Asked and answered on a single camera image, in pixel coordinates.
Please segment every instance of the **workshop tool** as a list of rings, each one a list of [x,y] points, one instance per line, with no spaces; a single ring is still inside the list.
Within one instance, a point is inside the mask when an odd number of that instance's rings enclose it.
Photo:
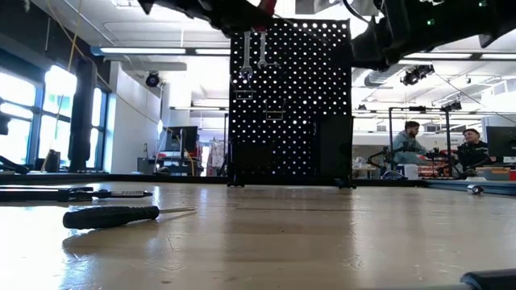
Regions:
[[[267,31],[260,33],[260,61],[258,61],[258,68],[267,68],[267,60],[265,59],[265,49],[267,45]]]
[[[252,77],[252,67],[249,64],[249,51],[251,50],[251,32],[243,33],[243,66],[240,69],[240,76],[248,81]]]
[[[468,272],[461,284],[414,288],[375,288],[375,290],[512,290],[516,289],[516,269]]]
[[[481,195],[484,192],[484,188],[480,185],[470,184],[468,185],[468,189],[466,189],[466,191],[472,195]]]
[[[96,198],[141,198],[150,197],[152,193],[136,191],[94,191],[91,187],[79,188],[45,188],[27,186],[0,186],[0,202],[4,201],[92,201]]]
[[[63,226],[67,229],[104,229],[123,226],[128,222],[156,219],[161,213],[194,211],[194,207],[158,209],[157,206],[99,206],[65,213]]]

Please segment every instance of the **person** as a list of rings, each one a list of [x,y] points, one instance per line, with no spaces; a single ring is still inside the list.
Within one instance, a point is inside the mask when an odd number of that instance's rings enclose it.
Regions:
[[[401,131],[393,141],[393,149],[399,150],[405,148],[406,151],[399,151],[394,154],[394,162],[396,164],[427,164],[424,159],[420,159],[419,155],[425,155],[427,149],[416,140],[419,133],[419,123],[408,121],[405,123],[405,130]]]
[[[481,141],[481,134],[475,129],[466,129],[462,132],[464,144],[457,147],[457,157],[462,168],[474,168],[476,164],[493,164],[496,157],[489,157],[488,145]]]

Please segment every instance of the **wall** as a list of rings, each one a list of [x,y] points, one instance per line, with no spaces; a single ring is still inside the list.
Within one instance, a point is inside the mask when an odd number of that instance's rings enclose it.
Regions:
[[[161,100],[120,66],[111,64],[110,117],[108,118],[105,170],[128,174],[137,170],[136,159],[144,157],[144,143],[154,155],[158,139]]]

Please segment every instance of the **gray shirt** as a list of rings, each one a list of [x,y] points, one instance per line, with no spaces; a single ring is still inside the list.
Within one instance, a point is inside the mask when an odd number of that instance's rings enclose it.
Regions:
[[[419,159],[416,154],[424,155],[427,153],[427,149],[418,141],[416,138],[411,138],[405,131],[400,132],[393,141],[393,149],[397,150],[403,147],[403,144],[407,142],[408,148],[415,148],[415,152],[398,152],[394,155],[394,162],[397,164],[427,164],[425,160]]]

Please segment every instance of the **large window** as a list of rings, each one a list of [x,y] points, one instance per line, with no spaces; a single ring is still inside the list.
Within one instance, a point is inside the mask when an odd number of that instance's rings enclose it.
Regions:
[[[70,122],[73,95],[77,88],[77,78],[62,68],[53,66],[45,75],[46,92],[43,100],[43,114],[40,129],[40,149],[38,156],[44,158],[49,149],[60,152],[61,165],[69,166],[68,158]],[[104,114],[106,94],[99,88],[94,90],[93,113],[88,168],[102,167],[102,140],[104,134]]]
[[[57,66],[45,74],[44,88],[0,72],[0,97],[5,101],[0,110],[11,117],[9,134],[0,135],[0,155],[18,164],[34,164],[37,158],[44,159],[54,149],[60,153],[61,166],[68,166],[76,87],[77,78]],[[102,168],[106,104],[106,93],[95,89],[87,168]]]
[[[32,83],[0,72],[0,97],[5,101],[0,110],[11,117],[9,134],[0,135],[0,155],[18,164],[27,163],[35,96]]]
[[[73,74],[58,66],[52,66],[45,74],[43,110],[66,117],[72,116],[76,88],[77,78]]]
[[[26,164],[31,123],[12,119],[7,126],[9,134],[0,135],[0,155],[17,164]]]

